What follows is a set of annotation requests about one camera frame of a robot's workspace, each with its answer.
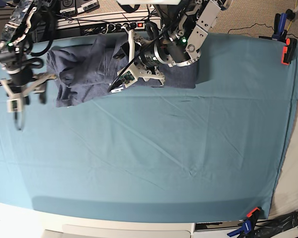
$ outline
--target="crumpled fabric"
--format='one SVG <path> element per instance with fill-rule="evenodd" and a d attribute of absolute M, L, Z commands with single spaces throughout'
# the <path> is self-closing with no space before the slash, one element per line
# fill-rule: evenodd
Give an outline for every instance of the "crumpled fabric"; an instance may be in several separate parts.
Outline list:
<path fill-rule="evenodd" d="M 117 72 L 128 64 L 127 57 L 114 59 L 113 56 L 127 39 L 126 35 L 118 38 L 115 45 L 109 45 L 106 35 L 98 35 L 93 45 L 49 50 L 47 71 L 57 75 L 55 82 L 59 89 L 56 106 L 76 106 L 95 97 L 112 94 L 107 92 L 110 83 Z M 197 63 L 186 67 L 160 65 L 159 71 L 164 73 L 166 79 L 164 87 L 195 88 L 197 67 Z M 159 80 L 145 82 L 142 78 L 132 86 L 161 87 Z"/>

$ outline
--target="gray carpet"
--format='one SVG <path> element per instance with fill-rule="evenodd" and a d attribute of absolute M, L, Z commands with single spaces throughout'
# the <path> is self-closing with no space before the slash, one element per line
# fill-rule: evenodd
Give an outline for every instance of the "gray carpet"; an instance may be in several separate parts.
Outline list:
<path fill-rule="evenodd" d="M 213 32 L 227 33 L 232 28 L 250 27 L 254 23 L 274 26 L 276 13 L 286 12 L 295 8 L 296 0 L 234 0 L 232 6 L 218 15 L 218 21 Z M 298 37 L 298 14 L 292 23 L 289 33 Z M 254 26 L 250 29 L 232 30 L 230 34 L 252 37 L 272 36 L 273 30 L 266 26 Z"/>

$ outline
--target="electronic device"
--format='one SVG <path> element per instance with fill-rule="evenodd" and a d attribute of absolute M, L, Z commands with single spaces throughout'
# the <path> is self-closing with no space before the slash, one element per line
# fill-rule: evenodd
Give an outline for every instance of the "electronic device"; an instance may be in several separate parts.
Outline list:
<path fill-rule="evenodd" d="M 76 15 L 75 0 L 60 0 L 60 14 L 64 16 Z"/>
<path fill-rule="evenodd" d="M 94 10 L 100 7 L 98 0 L 76 0 L 77 13 Z"/>

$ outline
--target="blue clamp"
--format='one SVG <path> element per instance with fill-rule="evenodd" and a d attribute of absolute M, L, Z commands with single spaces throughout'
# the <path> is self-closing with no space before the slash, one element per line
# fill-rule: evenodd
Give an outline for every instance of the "blue clamp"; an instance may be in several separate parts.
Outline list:
<path fill-rule="evenodd" d="M 227 235 L 229 237 L 233 237 L 233 236 L 240 235 L 240 234 L 248 234 L 251 231 L 252 231 L 252 223 L 250 220 L 246 220 L 245 222 L 243 222 L 241 228 L 239 228 L 236 231 L 230 232 Z"/>
<path fill-rule="evenodd" d="M 286 40 L 287 30 L 285 30 L 285 24 L 287 20 L 287 14 L 282 13 L 281 15 L 277 13 L 275 15 L 275 23 L 274 23 L 274 34 L 272 36 L 272 40 L 282 41 Z"/>

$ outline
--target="clamp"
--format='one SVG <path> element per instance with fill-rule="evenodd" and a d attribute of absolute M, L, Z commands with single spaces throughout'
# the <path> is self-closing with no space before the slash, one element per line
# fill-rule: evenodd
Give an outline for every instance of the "clamp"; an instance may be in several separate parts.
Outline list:
<path fill-rule="evenodd" d="M 288 38 L 286 46 L 283 47 L 282 64 L 289 65 L 292 62 L 298 40 L 295 38 Z"/>
<path fill-rule="evenodd" d="M 275 15 L 274 34 L 272 36 L 272 40 L 285 42 L 287 36 L 287 30 L 285 30 L 286 20 L 286 13 L 282 13 L 281 15 L 277 13 Z"/>
<path fill-rule="evenodd" d="M 259 218 L 261 207 L 255 207 L 247 214 L 247 219 L 241 224 L 241 228 L 230 232 L 227 235 L 233 237 L 239 235 L 237 238 L 252 238 L 254 236 L 255 226 Z"/>

